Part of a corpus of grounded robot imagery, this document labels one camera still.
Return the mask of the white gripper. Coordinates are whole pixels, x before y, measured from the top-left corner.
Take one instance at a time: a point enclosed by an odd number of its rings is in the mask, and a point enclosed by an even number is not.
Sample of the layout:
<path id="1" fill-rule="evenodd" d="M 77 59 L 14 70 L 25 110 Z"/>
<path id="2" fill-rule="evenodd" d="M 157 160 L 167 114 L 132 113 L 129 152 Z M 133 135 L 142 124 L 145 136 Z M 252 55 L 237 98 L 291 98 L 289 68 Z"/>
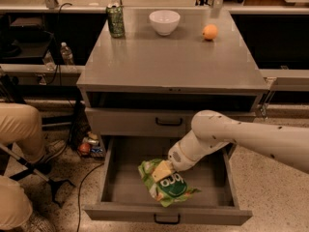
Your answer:
<path id="1" fill-rule="evenodd" d="M 154 168 L 152 177 L 156 183 L 172 175 L 175 170 L 178 172 L 186 171 L 194 166 L 194 161 L 185 156 L 179 143 L 176 143 L 169 150 L 168 159 L 169 160 L 162 160 L 159 165 Z"/>

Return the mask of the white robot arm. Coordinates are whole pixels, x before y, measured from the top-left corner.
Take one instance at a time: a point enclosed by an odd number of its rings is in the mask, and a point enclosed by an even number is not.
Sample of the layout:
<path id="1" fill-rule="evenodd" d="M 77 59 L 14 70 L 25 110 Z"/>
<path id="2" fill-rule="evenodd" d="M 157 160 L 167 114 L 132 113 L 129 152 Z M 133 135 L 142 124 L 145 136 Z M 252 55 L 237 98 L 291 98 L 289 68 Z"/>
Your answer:
<path id="1" fill-rule="evenodd" d="M 241 122 L 221 113 L 203 110 L 194 115 L 191 130 L 168 152 L 154 170 L 156 182 L 186 171 L 200 159 L 229 143 L 309 172 L 309 129 Z"/>

